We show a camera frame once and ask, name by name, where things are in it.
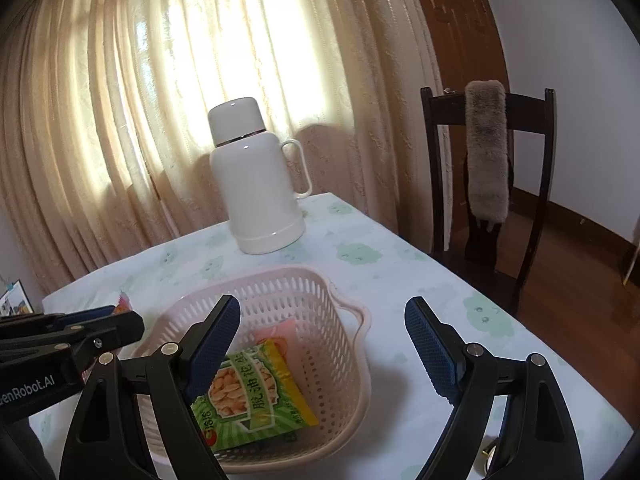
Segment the dark wooden chair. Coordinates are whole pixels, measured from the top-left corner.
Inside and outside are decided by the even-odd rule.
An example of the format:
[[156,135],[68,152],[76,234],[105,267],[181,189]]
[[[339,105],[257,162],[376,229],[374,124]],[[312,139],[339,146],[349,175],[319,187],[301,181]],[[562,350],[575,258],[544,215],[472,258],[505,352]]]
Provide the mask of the dark wooden chair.
[[[539,247],[549,203],[555,136],[556,94],[544,90],[541,99],[510,93],[498,80],[472,81],[465,92],[434,96],[420,90],[430,161],[433,213],[431,256],[458,274],[510,315],[518,313],[522,290]],[[465,128],[463,189],[468,238],[461,257],[450,256],[447,235],[445,179],[438,128]],[[497,269],[498,241],[508,218],[514,170],[508,154],[508,132],[520,130],[544,139],[544,156],[526,251],[515,276]]]

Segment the beige curtain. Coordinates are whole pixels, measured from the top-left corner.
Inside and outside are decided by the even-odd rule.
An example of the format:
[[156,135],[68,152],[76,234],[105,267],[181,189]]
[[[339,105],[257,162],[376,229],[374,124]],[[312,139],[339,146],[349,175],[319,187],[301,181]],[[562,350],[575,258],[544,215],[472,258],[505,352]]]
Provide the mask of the beige curtain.
[[306,178],[430,250],[420,0],[15,0],[1,209],[43,292],[221,222],[216,105],[255,99]]

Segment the white thermos jug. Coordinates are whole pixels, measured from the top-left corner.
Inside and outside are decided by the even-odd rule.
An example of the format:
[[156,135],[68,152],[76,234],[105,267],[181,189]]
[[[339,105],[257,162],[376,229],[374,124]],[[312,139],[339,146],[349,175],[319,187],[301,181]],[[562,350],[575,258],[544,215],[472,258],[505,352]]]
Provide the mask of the white thermos jug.
[[312,182],[302,157],[307,189],[294,191],[283,149],[303,145],[268,131],[250,96],[221,103],[207,117],[215,145],[210,168],[239,248],[262,255],[296,242],[306,230],[298,202],[311,196]]

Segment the pink cartoon candy packet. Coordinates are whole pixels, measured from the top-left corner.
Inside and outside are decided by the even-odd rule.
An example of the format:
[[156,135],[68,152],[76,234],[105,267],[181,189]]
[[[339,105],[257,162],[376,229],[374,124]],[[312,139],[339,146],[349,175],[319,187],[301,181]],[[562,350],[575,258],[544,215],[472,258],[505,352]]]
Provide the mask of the pink cartoon candy packet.
[[126,295],[126,292],[120,292],[117,304],[113,310],[113,314],[118,315],[130,311],[132,311],[132,307],[129,297]]

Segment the pink orange snack packet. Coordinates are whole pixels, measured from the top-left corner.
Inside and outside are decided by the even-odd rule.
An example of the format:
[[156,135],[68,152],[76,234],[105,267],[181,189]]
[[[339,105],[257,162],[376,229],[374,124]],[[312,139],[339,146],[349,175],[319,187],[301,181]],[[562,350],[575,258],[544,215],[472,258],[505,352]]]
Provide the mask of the pink orange snack packet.
[[298,345],[296,319],[287,318],[277,324],[255,328],[253,336],[257,342],[272,339],[286,353]]

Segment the photo collage stand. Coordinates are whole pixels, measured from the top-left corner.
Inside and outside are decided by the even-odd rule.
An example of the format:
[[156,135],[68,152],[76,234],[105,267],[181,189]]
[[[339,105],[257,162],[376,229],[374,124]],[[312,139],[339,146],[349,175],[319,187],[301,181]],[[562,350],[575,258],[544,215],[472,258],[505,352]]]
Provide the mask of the photo collage stand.
[[34,312],[21,281],[9,284],[0,298],[0,316],[6,318],[7,316],[33,314]]

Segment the grey fuzzy scarf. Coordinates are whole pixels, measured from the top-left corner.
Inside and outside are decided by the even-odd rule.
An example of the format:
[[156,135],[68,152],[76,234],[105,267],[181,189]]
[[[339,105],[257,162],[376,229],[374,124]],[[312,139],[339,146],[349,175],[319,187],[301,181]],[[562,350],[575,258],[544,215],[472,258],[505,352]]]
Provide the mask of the grey fuzzy scarf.
[[509,211],[506,90],[498,80],[465,87],[469,205],[478,221],[503,223]]

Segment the green yellow peanut bag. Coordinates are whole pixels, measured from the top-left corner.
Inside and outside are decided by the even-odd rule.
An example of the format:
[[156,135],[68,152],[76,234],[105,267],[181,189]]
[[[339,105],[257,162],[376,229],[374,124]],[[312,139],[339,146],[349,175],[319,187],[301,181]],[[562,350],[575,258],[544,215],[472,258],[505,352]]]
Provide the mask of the green yellow peanut bag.
[[227,354],[191,408],[205,443],[214,452],[319,423],[272,338]]

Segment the brown wooden door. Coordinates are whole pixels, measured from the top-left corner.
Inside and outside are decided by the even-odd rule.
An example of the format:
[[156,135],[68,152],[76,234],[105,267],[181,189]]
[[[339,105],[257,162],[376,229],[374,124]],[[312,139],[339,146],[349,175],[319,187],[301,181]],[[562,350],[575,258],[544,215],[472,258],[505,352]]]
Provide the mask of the brown wooden door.
[[419,0],[442,86],[462,93],[472,80],[498,80],[509,89],[503,47],[488,0]]

